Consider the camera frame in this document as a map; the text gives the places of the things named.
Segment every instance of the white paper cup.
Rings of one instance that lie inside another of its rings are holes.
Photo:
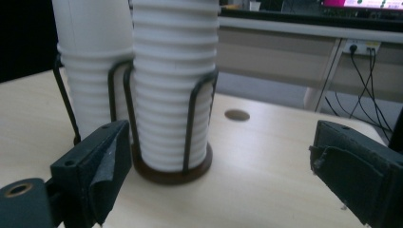
[[[52,4],[61,47],[103,52],[132,46],[127,0],[52,0]]]
[[[65,66],[69,95],[82,139],[98,127],[110,123],[107,74],[112,66],[133,57],[132,48],[98,53],[68,51],[58,46]],[[114,77],[117,117],[127,120],[127,108],[123,90],[122,68]]]
[[[213,0],[133,0],[136,120],[144,162],[182,170],[192,89],[215,70],[218,11]],[[206,155],[212,85],[196,101],[189,167]]]

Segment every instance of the black wire rack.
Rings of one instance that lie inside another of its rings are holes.
[[[71,125],[73,127],[75,138],[74,144],[79,143],[81,141],[78,125],[75,120],[74,112],[71,107],[70,101],[68,99],[68,95],[66,92],[66,88],[63,84],[62,76],[60,73],[60,67],[62,66],[61,63],[61,56],[60,54],[57,55],[53,73],[59,86],[59,90],[61,92],[65,107],[67,109],[67,114],[70,118]],[[202,163],[198,166],[189,168],[189,158],[190,158],[190,150],[191,150],[191,142],[192,142],[192,132],[193,132],[193,122],[195,117],[195,108],[196,108],[196,99],[199,95],[200,90],[203,86],[207,84],[212,84],[213,93],[212,93],[212,102],[210,105],[210,114],[211,117],[211,110],[212,105],[214,102],[214,94],[216,91],[216,84],[219,72],[217,69],[213,70],[210,73],[207,73],[200,77],[200,79],[195,83],[194,88],[192,89],[191,93],[189,94],[189,107],[187,113],[187,126],[186,126],[186,135],[185,135],[185,144],[183,150],[183,163],[182,163],[182,171],[179,172],[162,172],[159,170],[155,170],[148,166],[143,158],[142,158],[142,150],[140,147],[139,135],[137,131],[136,125],[136,115],[133,106],[133,98],[130,88],[130,76],[131,73],[135,70],[133,66],[133,59],[127,59],[125,61],[121,61],[115,64],[108,72],[107,75],[107,85],[108,85],[108,95],[109,95],[109,108],[110,108],[110,121],[115,122],[117,121],[117,114],[116,114],[116,102],[115,102],[115,85],[114,85],[114,77],[116,75],[116,71],[120,68],[125,70],[124,78],[123,78],[123,85],[125,91],[125,100],[127,105],[127,112],[128,118],[130,121],[130,127],[132,132],[132,160],[135,169],[137,172],[147,180],[154,181],[156,183],[162,184],[180,184],[193,181],[199,177],[201,177],[207,170],[210,168],[212,160],[213,160],[213,150],[211,145],[207,143],[206,146],[206,156]]]

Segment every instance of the wooden table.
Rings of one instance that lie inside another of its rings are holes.
[[[247,122],[224,117],[228,109]],[[128,174],[104,227],[362,227],[309,166],[317,120],[359,122],[217,94],[209,130],[213,163],[191,183],[163,186]],[[73,130],[51,73],[0,85],[0,186],[50,178]]]

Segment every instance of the power strip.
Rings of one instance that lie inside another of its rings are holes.
[[[354,40],[354,39],[348,39],[346,42],[346,46],[344,46],[343,53],[349,53],[350,54],[350,47],[356,45],[356,51],[355,54],[359,55],[370,55],[370,49],[374,48],[375,53],[377,54],[379,47],[380,47],[380,42],[378,41],[365,41],[365,40]]]

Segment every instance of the computer monitor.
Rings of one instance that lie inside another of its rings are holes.
[[[402,10],[402,0],[324,0],[323,7],[366,10]]]

